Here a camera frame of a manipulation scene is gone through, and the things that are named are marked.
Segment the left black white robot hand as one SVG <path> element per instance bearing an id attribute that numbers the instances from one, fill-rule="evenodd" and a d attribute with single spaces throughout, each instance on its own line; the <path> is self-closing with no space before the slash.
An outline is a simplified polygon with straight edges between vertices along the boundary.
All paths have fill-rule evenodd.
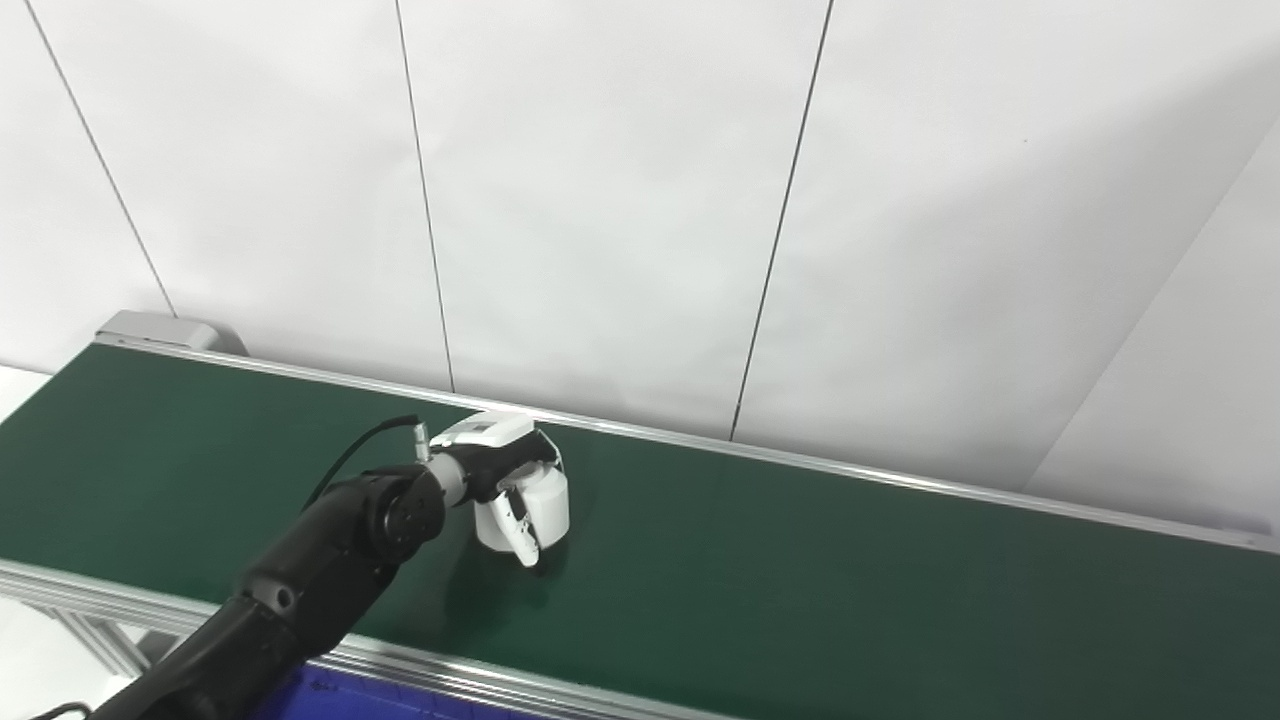
<path id="1" fill-rule="evenodd" d="M 522 413 L 467 416 L 421 443 L 448 507 L 468 505 L 490 551 L 540 573 L 571 527 L 570 482 L 559 448 Z"/>

